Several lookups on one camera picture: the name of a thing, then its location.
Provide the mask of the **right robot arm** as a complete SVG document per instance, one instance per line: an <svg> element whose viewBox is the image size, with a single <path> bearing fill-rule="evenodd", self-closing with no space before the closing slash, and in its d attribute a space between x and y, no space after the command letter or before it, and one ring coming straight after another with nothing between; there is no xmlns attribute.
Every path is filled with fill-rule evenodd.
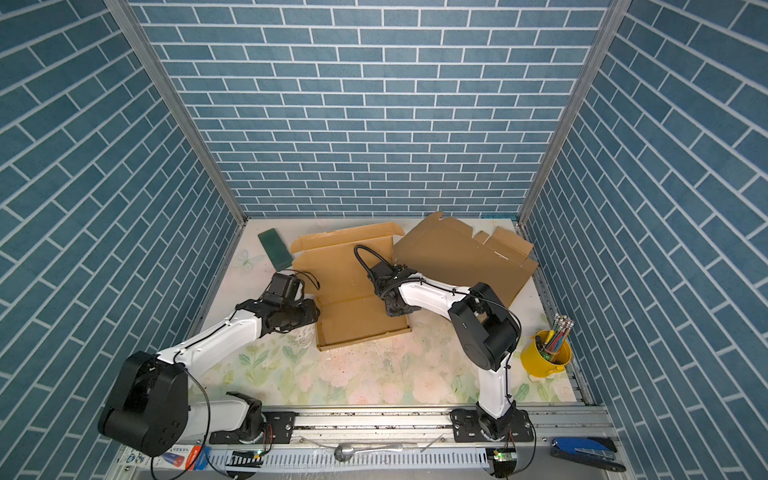
<svg viewBox="0 0 768 480"><path fill-rule="evenodd" d="M509 436L516 405L508 366L522 333L518 317L485 283L451 286L387 261L364 270L389 316L425 309L451 322L463 352L478 368L476 411L481 431L491 440Z"/></svg>

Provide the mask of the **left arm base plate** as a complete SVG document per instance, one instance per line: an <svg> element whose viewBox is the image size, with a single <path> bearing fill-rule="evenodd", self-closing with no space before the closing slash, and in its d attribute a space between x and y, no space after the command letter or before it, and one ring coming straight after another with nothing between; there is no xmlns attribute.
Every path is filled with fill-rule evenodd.
<svg viewBox="0 0 768 480"><path fill-rule="evenodd" d="M262 445L289 444L293 435L297 414L293 411L267 411L246 419L233 431L214 431L208 438L213 445Z"/></svg>

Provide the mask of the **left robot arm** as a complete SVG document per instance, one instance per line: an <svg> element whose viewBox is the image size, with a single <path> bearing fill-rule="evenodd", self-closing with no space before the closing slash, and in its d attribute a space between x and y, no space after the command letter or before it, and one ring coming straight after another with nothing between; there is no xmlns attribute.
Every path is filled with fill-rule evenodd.
<svg viewBox="0 0 768 480"><path fill-rule="evenodd" d="M191 403L189 389L236 350L316 323L320 310L304 286L295 274L276 273L258 298L237 304L210 328L157 353L130 355L101 411L98 432L150 457L197 439L264 441L269 428L260 400L229 391L220 401Z"/></svg>

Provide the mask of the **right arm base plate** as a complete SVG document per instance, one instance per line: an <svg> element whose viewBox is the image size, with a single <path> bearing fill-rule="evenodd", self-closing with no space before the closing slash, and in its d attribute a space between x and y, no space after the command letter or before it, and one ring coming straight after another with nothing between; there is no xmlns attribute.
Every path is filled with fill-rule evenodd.
<svg viewBox="0 0 768 480"><path fill-rule="evenodd" d="M510 409L496 419L482 409L454 409L449 418L457 443L532 442L535 439L533 424L525 410Z"/></svg>

